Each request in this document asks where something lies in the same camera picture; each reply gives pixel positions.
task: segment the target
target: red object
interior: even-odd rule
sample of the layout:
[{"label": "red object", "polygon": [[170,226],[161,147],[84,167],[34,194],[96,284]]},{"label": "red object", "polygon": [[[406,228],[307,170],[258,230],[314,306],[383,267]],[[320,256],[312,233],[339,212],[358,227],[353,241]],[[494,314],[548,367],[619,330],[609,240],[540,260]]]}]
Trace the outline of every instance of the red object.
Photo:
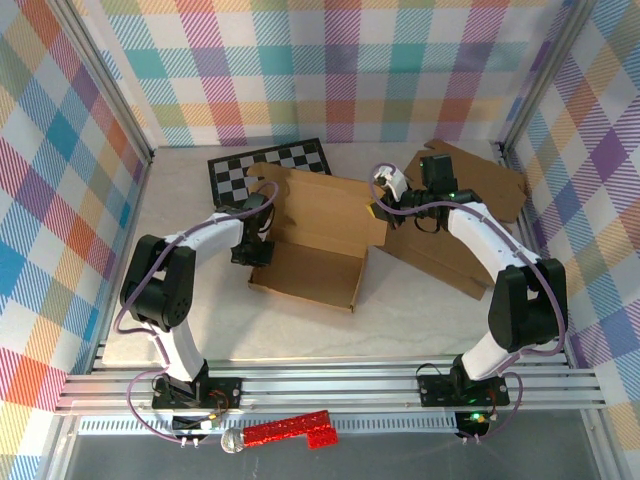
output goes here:
[{"label": "red object", "polygon": [[305,434],[309,448],[312,449],[338,443],[338,433],[331,427],[327,410],[247,427],[242,433],[245,447],[255,447]]},{"label": "red object", "polygon": [[311,450],[328,447],[338,443],[338,431],[335,428],[325,428],[307,433],[307,443]]}]

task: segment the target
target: chessboard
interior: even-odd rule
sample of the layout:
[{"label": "chessboard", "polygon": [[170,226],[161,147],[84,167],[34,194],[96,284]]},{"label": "chessboard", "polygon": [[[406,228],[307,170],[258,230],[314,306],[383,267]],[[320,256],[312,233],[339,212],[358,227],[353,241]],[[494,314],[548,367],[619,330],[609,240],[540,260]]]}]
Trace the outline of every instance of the chessboard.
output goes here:
[{"label": "chessboard", "polygon": [[249,197],[249,187],[259,180],[247,175],[249,167],[257,162],[331,175],[318,138],[214,158],[208,161],[208,165],[211,193],[216,207],[239,207],[243,204]]}]

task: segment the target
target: silver ball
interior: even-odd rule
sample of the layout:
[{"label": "silver ball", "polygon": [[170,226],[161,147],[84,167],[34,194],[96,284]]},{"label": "silver ball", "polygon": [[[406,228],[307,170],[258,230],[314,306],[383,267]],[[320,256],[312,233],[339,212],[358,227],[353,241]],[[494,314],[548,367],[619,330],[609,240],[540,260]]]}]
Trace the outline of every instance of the silver ball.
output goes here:
[{"label": "silver ball", "polygon": [[242,430],[238,428],[228,428],[225,430],[220,439],[220,445],[222,446],[222,450],[227,453],[241,452],[244,449]]}]

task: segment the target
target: cardboard flap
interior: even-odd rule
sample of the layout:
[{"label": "cardboard flap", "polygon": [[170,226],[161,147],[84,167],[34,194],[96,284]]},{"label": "cardboard flap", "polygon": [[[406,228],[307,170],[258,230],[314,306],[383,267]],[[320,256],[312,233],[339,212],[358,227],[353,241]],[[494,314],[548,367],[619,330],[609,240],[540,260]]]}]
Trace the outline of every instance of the cardboard flap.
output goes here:
[{"label": "cardboard flap", "polygon": [[373,218],[365,182],[256,163],[249,175],[280,187],[274,202],[273,240],[364,258],[368,245],[384,245],[386,222]]},{"label": "cardboard flap", "polygon": [[[453,171],[460,189],[474,190],[501,223],[514,223],[526,200],[523,175],[465,152],[440,140],[425,144],[406,168],[405,175],[412,188],[424,188],[420,177],[420,158],[450,154]],[[422,228],[432,231],[435,221],[420,220]],[[410,265],[431,274],[474,298],[481,298],[485,286],[493,280],[471,250],[448,232],[436,235],[421,232],[406,222],[398,230],[389,230],[383,250]]]},{"label": "cardboard flap", "polygon": [[364,259],[279,243],[271,265],[253,270],[252,288],[353,311]]},{"label": "cardboard flap", "polygon": [[[514,223],[525,200],[526,179],[521,173],[501,167],[495,162],[449,145],[441,140],[425,144],[428,150],[421,150],[416,157],[448,153],[453,163],[453,173],[458,179],[458,188],[474,190],[487,205],[491,214],[501,222]],[[424,188],[420,181],[420,165],[412,161],[405,174],[411,188]]]}]

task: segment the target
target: colorful plaid wall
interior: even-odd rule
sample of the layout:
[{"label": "colorful plaid wall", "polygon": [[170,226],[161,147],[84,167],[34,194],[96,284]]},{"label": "colorful plaid wall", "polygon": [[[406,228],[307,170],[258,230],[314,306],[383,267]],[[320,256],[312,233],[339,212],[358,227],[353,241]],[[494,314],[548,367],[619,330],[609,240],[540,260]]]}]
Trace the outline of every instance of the colorful plaid wall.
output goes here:
[{"label": "colorful plaid wall", "polygon": [[522,82],[522,85],[520,86],[518,95],[516,96],[513,104],[511,105],[511,108],[509,109],[509,114],[507,115],[507,121],[502,126],[502,130],[500,130],[500,134],[497,137],[497,140],[499,142],[505,141],[507,134],[509,133],[509,131],[511,130],[511,127],[513,126],[513,123],[515,122],[516,118],[518,118],[518,115],[522,110],[523,103],[527,98],[527,96],[529,95],[529,93],[531,92],[531,88],[533,87],[533,84],[535,83],[535,80],[538,77],[538,72],[540,70],[540,67],[546,61],[547,56],[550,53],[551,47],[556,42],[559,34],[562,31],[562,28],[565,26],[565,22],[567,21],[567,18],[571,13],[571,8],[575,3],[576,3],[576,0],[564,0],[562,2],[562,7],[560,7],[560,10],[558,11],[556,17],[554,18],[553,23],[551,24],[551,28],[549,28],[549,31],[547,32],[544,42],[542,42],[542,46],[540,47],[540,50],[538,51],[536,58],[531,64],[531,68],[529,68],[529,72],[527,73],[527,76],[525,77],[524,81]]},{"label": "colorful plaid wall", "polygon": [[600,0],[517,145],[570,341],[640,478],[640,1]]},{"label": "colorful plaid wall", "polygon": [[97,3],[76,1],[143,127],[171,146],[314,136],[495,139],[562,7],[562,0]]},{"label": "colorful plaid wall", "polygon": [[0,0],[0,479],[86,361],[143,162],[45,0]]}]

